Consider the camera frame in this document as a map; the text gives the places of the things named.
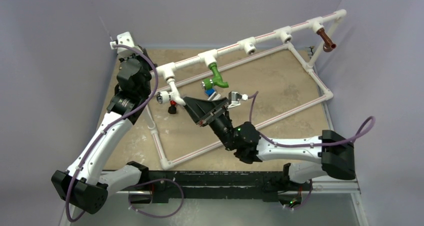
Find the white water faucet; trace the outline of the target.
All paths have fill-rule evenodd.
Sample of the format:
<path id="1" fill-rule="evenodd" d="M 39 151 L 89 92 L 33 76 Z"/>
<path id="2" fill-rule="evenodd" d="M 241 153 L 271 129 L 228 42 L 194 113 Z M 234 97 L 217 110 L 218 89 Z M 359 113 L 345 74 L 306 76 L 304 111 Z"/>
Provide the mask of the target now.
<path id="1" fill-rule="evenodd" d="M 178 88 L 175 83 L 175 79 L 170 77 L 166 80 L 166 83 L 170 87 L 170 91 L 162 90 L 156 94 L 156 101 L 160 104 L 175 102 L 177 105 L 185 106 L 186 102 L 181 97 Z"/>

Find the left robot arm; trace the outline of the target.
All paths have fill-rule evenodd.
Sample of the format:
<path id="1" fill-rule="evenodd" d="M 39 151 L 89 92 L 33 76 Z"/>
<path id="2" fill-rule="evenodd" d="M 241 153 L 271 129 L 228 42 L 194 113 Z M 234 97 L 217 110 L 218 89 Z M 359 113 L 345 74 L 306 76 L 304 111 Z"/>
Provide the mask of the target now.
<path id="1" fill-rule="evenodd" d="M 117 48 L 124 48 L 129 55 L 119 56 L 118 83 L 99 128 L 77 159 L 65 171 L 57 170 L 51 177 L 59 197 L 65 201 L 65 213 L 70 222 L 75 222 L 70 206 L 95 214 L 109 196 L 120 190 L 132 186 L 142 191 L 149 185 L 149 177 L 145 174 L 148 168 L 134 161 L 117 171 L 102 174 L 112 152 L 158 88 L 157 84 L 151 87 L 151 71 L 156 70 L 156 64 L 144 48 L 121 44 Z"/>

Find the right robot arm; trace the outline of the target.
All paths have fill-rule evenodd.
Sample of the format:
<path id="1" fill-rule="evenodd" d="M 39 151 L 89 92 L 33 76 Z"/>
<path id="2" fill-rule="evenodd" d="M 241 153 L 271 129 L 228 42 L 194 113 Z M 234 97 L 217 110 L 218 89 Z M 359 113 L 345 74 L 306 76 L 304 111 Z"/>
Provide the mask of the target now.
<path id="1" fill-rule="evenodd" d="M 200 127 L 209 126 L 224 148 L 243 163 L 305 161 L 305 166 L 290 164 L 281 175 L 280 182 L 288 190 L 325 175 L 338 180 L 356 178 L 354 143 L 333 130 L 324 129 L 321 135 L 307 138 L 268 138 L 250 121 L 233 126 L 226 97 L 205 100 L 185 96 L 183 101 L 193 122 Z"/>

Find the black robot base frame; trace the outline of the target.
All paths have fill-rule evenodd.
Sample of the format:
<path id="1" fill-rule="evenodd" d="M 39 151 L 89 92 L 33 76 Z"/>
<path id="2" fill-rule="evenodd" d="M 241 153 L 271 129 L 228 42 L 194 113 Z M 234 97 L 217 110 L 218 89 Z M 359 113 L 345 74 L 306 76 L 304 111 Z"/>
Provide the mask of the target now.
<path id="1" fill-rule="evenodd" d="M 144 169 L 131 192 L 152 194 L 154 203 L 170 199 L 261 200 L 282 205 L 299 205 L 303 194 L 312 192 L 312 182 L 292 182 L 289 164 L 282 171 L 184 171 Z"/>

